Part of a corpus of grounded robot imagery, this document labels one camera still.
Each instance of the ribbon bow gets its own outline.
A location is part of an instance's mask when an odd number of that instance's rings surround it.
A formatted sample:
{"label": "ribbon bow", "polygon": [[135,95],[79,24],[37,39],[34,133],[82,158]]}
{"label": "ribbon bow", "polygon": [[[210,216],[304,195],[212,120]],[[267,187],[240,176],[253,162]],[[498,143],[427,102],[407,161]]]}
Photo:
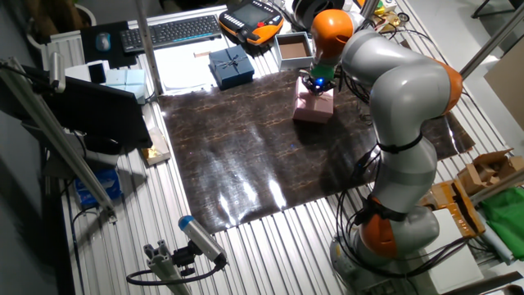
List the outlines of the ribbon bow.
{"label": "ribbon bow", "polygon": [[223,69],[226,69],[226,68],[228,68],[230,66],[234,66],[235,70],[237,70],[237,72],[238,72],[238,69],[237,69],[238,62],[239,61],[243,61],[245,59],[247,59],[247,57],[239,57],[238,54],[237,54],[234,57],[230,57],[230,61],[218,61],[220,63],[218,65],[215,65],[215,68],[218,67],[218,66],[222,66]]}

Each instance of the desk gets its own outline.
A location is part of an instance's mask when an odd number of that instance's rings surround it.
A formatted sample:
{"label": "desk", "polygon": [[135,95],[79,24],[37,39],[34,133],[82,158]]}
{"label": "desk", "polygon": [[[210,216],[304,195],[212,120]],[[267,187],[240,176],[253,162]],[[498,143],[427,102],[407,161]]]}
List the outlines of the desk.
{"label": "desk", "polygon": [[[409,5],[403,0],[399,0],[398,5],[397,11],[405,11],[411,17],[407,29],[427,34]],[[215,7],[159,16],[151,18],[151,23],[199,14],[219,14],[223,9]],[[436,48],[418,36],[397,34],[395,41],[401,42],[403,37],[413,50],[444,60]],[[84,60],[80,42],[78,32],[53,36],[52,43],[43,49],[43,56],[57,50],[65,56],[66,66],[81,65]],[[255,77],[278,71],[272,52],[256,55],[251,63],[255,67]],[[139,56],[138,64],[132,68],[147,70],[145,57]],[[147,91],[151,93],[150,77]],[[167,134],[158,104],[147,104],[142,110],[149,117],[148,124],[158,125]],[[451,179],[479,153],[505,148],[498,132],[474,100],[463,97],[454,108],[454,114],[477,145],[469,153],[440,161],[436,183]],[[165,287],[128,285],[125,276],[147,268],[143,245],[155,244],[161,238],[171,250],[187,244],[185,234],[177,226],[180,216],[190,214],[177,159],[172,156],[166,163],[148,168],[135,150],[119,159],[118,170],[124,172],[120,174],[124,196],[115,202],[116,224],[110,225],[103,218],[99,220],[94,214],[87,214],[81,216],[73,228],[65,228],[76,293],[83,293],[83,285],[85,294],[169,294]],[[358,196],[367,195],[371,188],[372,185],[352,189],[351,202],[345,204],[346,210],[359,209]],[[80,210],[72,193],[70,190],[62,198],[67,224]],[[335,233],[335,205],[335,198],[331,196],[218,232],[215,238],[226,250],[229,266],[225,272],[189,284],[193,293],[343,294],[345,288],[332,272],[328,251]],[[76,250],[72,230],[78,239]],[[199,256],[195,268],[201,275],[208,272],[211,265]]]}

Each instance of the computer mouse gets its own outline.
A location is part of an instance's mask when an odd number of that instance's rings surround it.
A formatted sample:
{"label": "computer mouse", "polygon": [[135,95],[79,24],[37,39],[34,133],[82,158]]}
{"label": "computer mouse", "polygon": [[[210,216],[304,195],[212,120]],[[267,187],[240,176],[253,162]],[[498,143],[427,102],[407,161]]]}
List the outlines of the computer mouse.
{"label": "computer mouse", "polygon": [[109,51],[111,49],[111,34],[106,32],[98,34],[96,46],[99,52]]}

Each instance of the white paper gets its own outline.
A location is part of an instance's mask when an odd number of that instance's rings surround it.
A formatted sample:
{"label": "white paper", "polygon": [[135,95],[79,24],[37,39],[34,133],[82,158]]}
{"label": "white paper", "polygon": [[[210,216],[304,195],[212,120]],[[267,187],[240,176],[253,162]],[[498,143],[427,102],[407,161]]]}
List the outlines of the white paper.
{"label": "white paper", "polygon": [[211,74],[208,55],[195,57],[195,53],[216,52],[227,48],[225,37],[191,43],[172,48],[156,49],[155,58],[167,94],[181,94],[216,85]]}

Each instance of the green cloth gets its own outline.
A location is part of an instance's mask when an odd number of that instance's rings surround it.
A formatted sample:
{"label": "green cloth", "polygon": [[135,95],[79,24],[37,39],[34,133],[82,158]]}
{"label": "green cloth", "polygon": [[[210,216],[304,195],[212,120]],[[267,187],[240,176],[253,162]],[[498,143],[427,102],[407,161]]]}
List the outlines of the green cloth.
{"label": "green cloth", "polygon": [[482,202],[487,224],[515,258],[524,260],[524,189],[508,188]]}

